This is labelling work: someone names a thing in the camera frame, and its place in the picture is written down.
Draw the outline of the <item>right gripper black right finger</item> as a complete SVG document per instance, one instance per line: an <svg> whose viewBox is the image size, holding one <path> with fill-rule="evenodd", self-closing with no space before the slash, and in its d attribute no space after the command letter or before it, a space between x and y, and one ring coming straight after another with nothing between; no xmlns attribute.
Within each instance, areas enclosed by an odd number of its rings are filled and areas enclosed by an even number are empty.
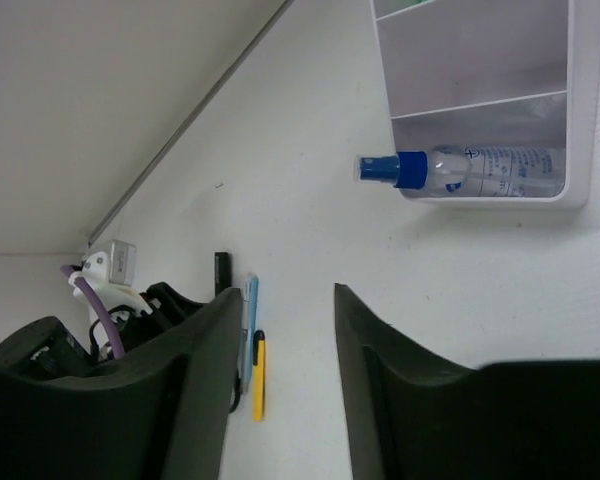
<svg viewBox="0 0 600 480"><path fill-rule="evenodd" d="M600 360L467 368L343 284L334 324L355 478L600 479Z"/></svg>

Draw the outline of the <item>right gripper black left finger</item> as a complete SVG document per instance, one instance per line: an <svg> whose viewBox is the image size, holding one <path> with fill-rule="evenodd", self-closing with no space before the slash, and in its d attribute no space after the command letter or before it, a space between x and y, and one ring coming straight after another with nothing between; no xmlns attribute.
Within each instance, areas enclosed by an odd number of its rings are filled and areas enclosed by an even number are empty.
<svg viewBox="0 0 600 480"><path fill-rule="evenodd" d="M241 341L227 289L84 376L0 371L0 479L215 479Z"/></svg>

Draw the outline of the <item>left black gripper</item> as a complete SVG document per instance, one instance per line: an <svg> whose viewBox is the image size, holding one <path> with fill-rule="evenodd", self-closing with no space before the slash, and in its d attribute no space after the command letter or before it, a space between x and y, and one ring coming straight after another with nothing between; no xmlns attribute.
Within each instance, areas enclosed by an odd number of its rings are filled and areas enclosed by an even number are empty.
<svg viewBox="0 0 600 480"><path fill-rule="evenodd" d="M141 297L148 302L149 313L138 313L128 303L108 310L126 352L183 323L204 306L165 282L150 286ZM33 380L84 376L114 359L110 343L96 339L95 330L100 325L96 320L89 327L89 346L85 348L56 317L31 322L0 343L0 371Z"/></svg>

